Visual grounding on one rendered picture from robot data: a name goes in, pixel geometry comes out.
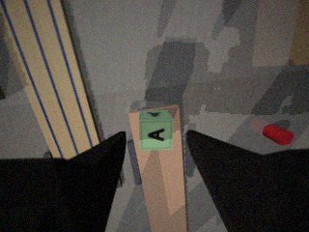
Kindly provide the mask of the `dark red cylinder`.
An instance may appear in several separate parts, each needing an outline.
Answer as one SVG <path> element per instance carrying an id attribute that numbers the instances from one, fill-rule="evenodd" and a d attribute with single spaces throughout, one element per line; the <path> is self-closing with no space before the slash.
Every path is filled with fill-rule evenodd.
<path id="1" fill-rule="evenodd" d="M 263 136 L 281 146 L 289 145 L 293 141 L 294 137 L 291 131 L 284 130 L 272 124 L 267 125 L 263 129 Z"/>

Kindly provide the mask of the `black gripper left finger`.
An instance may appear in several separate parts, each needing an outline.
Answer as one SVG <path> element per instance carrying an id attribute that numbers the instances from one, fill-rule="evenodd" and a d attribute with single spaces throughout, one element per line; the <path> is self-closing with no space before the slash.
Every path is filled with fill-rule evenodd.
<path id="1" fill-rule="evenodd" d="M 0 208 L 49 206 L 62 232 L 105 232 L 125 152 L 120 131 L 71 159 L 0 159 Z"/>

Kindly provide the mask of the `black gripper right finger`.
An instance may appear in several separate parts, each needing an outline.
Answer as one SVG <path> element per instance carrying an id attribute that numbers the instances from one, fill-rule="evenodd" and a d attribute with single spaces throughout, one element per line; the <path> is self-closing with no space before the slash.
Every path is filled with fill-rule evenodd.
<path id="1" fill-rule="evenodd" d="M 309 149 L 260 155 L 195 130 L 186 142 L 228 232 L 270 232 L 295 180 L 309 175 Z"/>

